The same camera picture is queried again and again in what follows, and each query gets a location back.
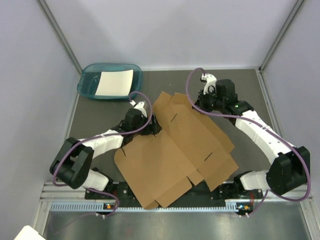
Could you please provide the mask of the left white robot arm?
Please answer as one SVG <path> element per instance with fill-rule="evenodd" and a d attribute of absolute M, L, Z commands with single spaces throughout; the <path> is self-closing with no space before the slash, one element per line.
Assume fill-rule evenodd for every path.
<path fill-rule="evenodd" d="M 156 115 L 148 118 L 143 112 L 131 108 L 115 127 L 87 139 L 66 139 L 50 166 L 49 172 L 72 189 L 96 190 L 102 198 L 114 191 L 108 176 L 91 169 L 92 160 L 110 150 L 124 147 L 135 135 L 157 135 L 162 130 Z"/>

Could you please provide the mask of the brown cardboard box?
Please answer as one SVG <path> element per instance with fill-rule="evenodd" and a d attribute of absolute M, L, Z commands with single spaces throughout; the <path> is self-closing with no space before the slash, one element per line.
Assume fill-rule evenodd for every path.
<path fill-rule="evenodd" d="M 213 191 L 238 169 L 231 140 L 186 95 L 162 92 L 152 108 L 161 131 L 136 136 L 114 155 L 144 209 L 166 208 L 200 182 Z"/>

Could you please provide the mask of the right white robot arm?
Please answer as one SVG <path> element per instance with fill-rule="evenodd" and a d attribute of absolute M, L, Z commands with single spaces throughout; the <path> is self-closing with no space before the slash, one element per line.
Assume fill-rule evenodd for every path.
<path fill-rule="evenodd" d="M 245 133 L 265 154 L 271 166 L 268 170 L 242 173 L 233 192 L 245 198 L 252 190 L 270 190 L 282 196 L 287 192 L 309 184 L 310 152 L 304 147 L 282 141 L 244 100 L 239 100 L 235 84 L 230 79 L 216 79 L 212 74 L 203 74 L 204 89 L 198 93 L 196 106 L 205 112 L 218 111 L 237 129 Z"/>

